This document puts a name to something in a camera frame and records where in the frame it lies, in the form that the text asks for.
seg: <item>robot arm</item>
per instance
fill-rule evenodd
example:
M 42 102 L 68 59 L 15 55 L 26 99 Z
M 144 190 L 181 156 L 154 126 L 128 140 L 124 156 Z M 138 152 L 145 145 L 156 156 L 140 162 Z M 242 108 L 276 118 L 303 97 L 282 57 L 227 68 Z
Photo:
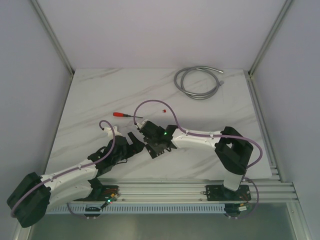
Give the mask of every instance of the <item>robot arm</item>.
M 234 128 L 226 126 L 223 131 L 215 132 L 190 131 L 193 134 L 212 136 L 203 137 L 182 132 L 176 125 L 168 125 L 166 129 L 163 129 L 149 120 L 144 120 L 137 127 L 144 135 L 143 140 L 147 143 L 145 147 L 153 159 L 163 154 L 165 150 L 171 152 L 172 149 L 177 148 L 214 150 L 226 169 L 223 186 L 233 192 L 238 190 L 246 174 L 253 146 L 240 139 L 213 138 L 220 134 L 242 137 Z
M 98 196 L 103 185 L 97 177 L 109 172 L 119 161 L 140 153 L 145 147 L 145 144 L 140 142 L 132 132 L 129 132 L 128 136 L 132 144 L 129 144 L 127 139 L 115 129 L 114 147 L 111 154 L 103 161 L 99 160 L 109 152 L 113 140 L 110 140 L 107 146 L 100 148 L 75 166 L 52 174 L 39 176 L 32 172 L 25 176 L 7 200 L 7 204 L 11 209 L 28 191 L 40 183 L 46 183 L 31 192 L 17 206 L 14 216 L 21 226 L 26 228 L 35 224 L 45 215 L 46 211 L 58 205 L 77 199 Z M 78 170 L 63 174 L 57 178 L 54 177 L 74 168 L 78 168 Z
M 166 129 L 145 120 L 137 124 L 139 132 L 144 135 L 144 141 L 140 142 L 132 132 L 128 133 L 132 144 L 129 144 L 117 129 L 115 129 L 115 143 L 110 155 L 101 161 L 110 151 L 113 140 L 107 146 L 88 156 L 83 162 L 53 174 L 37 175 L 35 172 L 28 174 L 7 200 L 11 209 L 31 189 L 44 181 L 45 184 L 32 191 L 16 208 L 14 215 L 21 226 L 26 228 L 38 222 L 46 213 L 56 206 L 77 199 L 90 198 L 97 201 L 103 189 L 103 185 L 97 177 L 109 172 L 119 161 L 128 159 L 140 153 L 144 147 L 154 159 L 164 151 L 171 152 L 177 148 L 196 148 L 212 151 L 218 155 L 226 168 L 223 191 L 236 192 L 241 179 L 246 173 L 248 162 L 253 151 L 253 146 L 245 141 L 234 138 L 203 137 L 188 134 L 181 131 L 176 125 L 168 125 Z M 191 131 L 193 134 L 216 134 L 241 136 L 234 128 L 225 127 L 223 131 L 201 132 Z M 54 176 L 65 173 L 68 170 L 79 168 L 57 178 Z

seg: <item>white marble surface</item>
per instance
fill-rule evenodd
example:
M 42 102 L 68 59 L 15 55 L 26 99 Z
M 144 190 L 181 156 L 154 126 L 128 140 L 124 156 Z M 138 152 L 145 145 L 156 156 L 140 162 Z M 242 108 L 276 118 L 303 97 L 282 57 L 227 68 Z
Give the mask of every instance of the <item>white marble surface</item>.
M 132 131 L 142 140 L 132 118 L 114 117 L 113 112 L 133 115 L 138 104 L 149 99 L 168 103 L 177 114 L 180 124 L 187 129 L 218 131 L 231 126 L 243 136 L 257 141 L 264 157 L 250 168 L 247 176 L 253 179 L 271 177 L 261 132 L 243 70 L 229 69 L 217 74 L 224 84 L 216 95 L 206 100 L 194 100 L 178 91 L 173 82 L 177 69 L 123 68 L 77 69 L 62 114 L 61 122 L 49 158 L 46 173 L 60 171 L 84 160 L 110 140 L 98 127 L 100 120 L 117 125 L 124 135 Z M 185 79 L 185 86 L 194 92 L 206 92 L 214 81 L 203 72 L 193 72 Z M 160 103 L 147 103 L 137 116 L 157 125 L 175 124 Z M 257 159 L 255 148 L 250 162 Z M 225 169 L 214 151 L 174 149 L 151 159 L 146 149 L 129 158 L 105 174 L 113 179 L 209 179 L 223 180 Z

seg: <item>coiled wire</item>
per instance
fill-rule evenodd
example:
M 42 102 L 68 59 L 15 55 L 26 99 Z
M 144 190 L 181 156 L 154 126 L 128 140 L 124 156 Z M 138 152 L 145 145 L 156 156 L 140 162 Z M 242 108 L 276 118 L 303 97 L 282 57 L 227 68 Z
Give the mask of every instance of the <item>coiled wire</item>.
M 184 80 L 185 80 L 185 77 L 188 73 L 190 73 L 191 71 L 193 70 L 198 70 L 198 71 L 203 71 L 209 75 L 211 75 L 215 82 L 216 82 L 216 86 L 214 88 L 212 88 L 211 90 L 207 91 L 207 92 L 204 92 L 204 93 L 196 93 L 196 92 L 191 92 L 191 91 L 187 91 L 185 89 L 185 86 L 184 86 Z M 205 99 L 208 99 L 208 98 L 211 98 L 213 95 L 216 94 L 216 92 L 218 91 L 219 89 L 219 86 L 221 86 L 224 82 L 223 81 L 220 81 L 218 80 L 217 76 L 212 72 L 212 71 L 216 71 L 218 73 L 223 73 L 224 71 L 222 70 L 219 70 L 219 69 L 215 69 L 213 67 L 209 67 L 209 66 L 194 66 L 194 67 L 186 67 L 186 68 L 183 68 L 181 70 L 179 70 L 175 75 L 174 75 L 174 85 L 181 91 L 183 92 L 185 95 L 187 95 L 189 98 L 192 98 L 192 99 L 196 99 L 196 100 L 205 100 Z M 178 84 L 177 82 L 177 77 L 180 73 L 184 72 L 184 74 L 182 75 L 181 77 L 181 80 L 180 80 L 180 85 Z

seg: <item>black end effector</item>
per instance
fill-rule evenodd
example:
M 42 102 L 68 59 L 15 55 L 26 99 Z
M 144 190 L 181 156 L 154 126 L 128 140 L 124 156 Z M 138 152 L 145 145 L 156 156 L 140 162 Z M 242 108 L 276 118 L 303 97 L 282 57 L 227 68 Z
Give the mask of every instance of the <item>black end effector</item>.
M 221 134 L 242 137 L 239 132 L 230 126 L 226 126 Z M 220 141 L 215 144 L 214 151 L 229 172 L 244 175 L 253 149 L 254 147 L 248 141 L 234 138 L 220 138 Z
M 8 206 L 12 209 L 23 195 L 39 183 L 41 183 L 41 177 L 35 172 L 25 176 L 6 201 Z M 45 215 L 51 196 L 50 190 L 50 187 L 42 185 L 19 204 L 14 215 L 21 227 L 30 227 Z
M 96 168 L 98 169 L 96 177 L 109 172 L 119 161 L 131 158 L 133 155 L 140 153 L 144 149 L 145 144 L 139 141 L 132 132 L 129 132 L 128 136 L 131 139 L 132 144 L 129 144 L 124 136 L 115 136 L 112 153 L 107 156 L 105 160 L 96 164 Z M 109 141 L 107 146 L 100 148 L 97 152 L 88 156 L 87 159 L 93 162 L 98 161 L 109 152 L 112 143 L 113 139 Z
M 139 132 L 144 136 L 143 141 L 147 143 L 145 148 L 148 150 L 152 159 L 163 154 L 165 150 L 171 152 L 171 149 L 177 148 L 171 142 L 177 128 L 176 125 L 168 125 L 166 129 L 163 129 L 151 121 L 146 121 L 143 124 Z

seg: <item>red screwdriver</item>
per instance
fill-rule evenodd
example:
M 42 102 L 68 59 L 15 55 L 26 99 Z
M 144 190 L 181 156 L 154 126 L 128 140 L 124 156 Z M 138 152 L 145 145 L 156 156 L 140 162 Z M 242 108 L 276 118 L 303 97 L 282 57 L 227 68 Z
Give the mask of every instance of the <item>red screwdriver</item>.
M 120 117 L 120 118 L 129 118 L 129 117 L 133 117 L 131 115 L 128 115 L 128 114 L 124 114 L 124 113 L 121 113 L 121 112 L 114 112 L 113 113 L 113 116 L 115 117 Z M 142 119 L 143 117 L 142 116 L 135 116 L 136 118 L 139 118 L 139 119 Z

